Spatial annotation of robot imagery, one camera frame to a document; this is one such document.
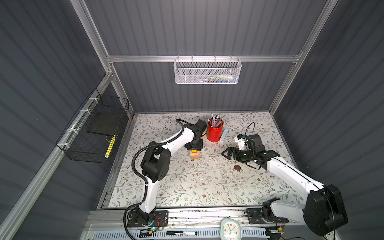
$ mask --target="black marker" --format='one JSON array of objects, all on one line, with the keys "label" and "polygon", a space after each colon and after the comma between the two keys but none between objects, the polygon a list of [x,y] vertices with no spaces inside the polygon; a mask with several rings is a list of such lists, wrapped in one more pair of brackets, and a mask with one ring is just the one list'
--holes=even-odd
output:
[{"label": "black marker", "polygon": [[197,232],[194,232],[194,231],[167,231],[167,235],[196,236]]}]

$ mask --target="clock face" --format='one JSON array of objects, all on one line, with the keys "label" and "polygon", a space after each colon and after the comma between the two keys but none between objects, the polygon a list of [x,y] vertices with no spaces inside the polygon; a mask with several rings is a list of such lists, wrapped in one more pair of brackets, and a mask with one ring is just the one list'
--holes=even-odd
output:
[{"label": "clock face", "polygon": [[238,224],[232,221],[226,221],[222,225],[222,240],[239,240],[240,231]]}]

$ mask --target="wire basket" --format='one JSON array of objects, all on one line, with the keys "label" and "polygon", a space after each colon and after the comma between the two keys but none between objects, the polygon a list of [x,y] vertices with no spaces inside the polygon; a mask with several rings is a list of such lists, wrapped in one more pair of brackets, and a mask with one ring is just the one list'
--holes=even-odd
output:
[{"label": "wire basket", "polygon": [[[128,99],[108,95],[98,95],[71,131],[66,142],[56,143],[69,159],[74,161],[108,163],[108,159],[115,159],[122,141],[125,128],[129,122]],[[112,136],[89,132],[89,127],[99,114],[113,116]]]},{"label": "wire basket", "polygon": [[177,84],[236,84],[238,83],[241,61],[179,61],[175,58],[175,82]]}]

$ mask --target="clock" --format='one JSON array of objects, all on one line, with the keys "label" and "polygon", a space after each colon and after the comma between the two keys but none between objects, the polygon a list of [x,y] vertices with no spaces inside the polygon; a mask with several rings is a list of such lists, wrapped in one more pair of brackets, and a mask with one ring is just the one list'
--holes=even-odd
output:
[{"label": "clock", "polygon": [[241,227],[240,224],[233,219],[224,218],[220,226],[220,239],[221,240],[240,240]]}]

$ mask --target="floral patterned surface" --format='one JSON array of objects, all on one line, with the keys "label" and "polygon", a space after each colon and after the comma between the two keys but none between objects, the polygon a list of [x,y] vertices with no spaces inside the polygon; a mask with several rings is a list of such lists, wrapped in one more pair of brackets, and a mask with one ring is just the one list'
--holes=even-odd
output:
[{"label": "floral patterned surface", "polygon": [[[140,148],[147,146],[151,141],[159,142],[176,133],[180,128],[175,121],[178,118],[195,124],[198,119],[208,121],[210,115],[139,114],[109,207],[127,207],[141,200],[143,182],[131,169],[133,155]],[[290,186],[263,168],[255,170],[221,156],[221,152],[227,147],[237,147],[233,138],[240,133],[244,134],[246,127],[255,122],[254,133],[261,136],[266,149],[275,150],[293,165],[270,113],[220,115],[224,118],[224,127],[229,128],[224,143],[213,143],[204,137],[204,147],[198,160],[192,160],[189,151],[184,147],[180,148],[171,157],[168,174],[161,181],[156,198],[157,206],[255,205],[274,197],[303,202]],[[249,134],[252,128],[253,125],[248,128]],[[136,161],[136,169],[139,172],[142,156],[143,154]],[[240,172],[233,169],[236,164],[241,166]]]}]

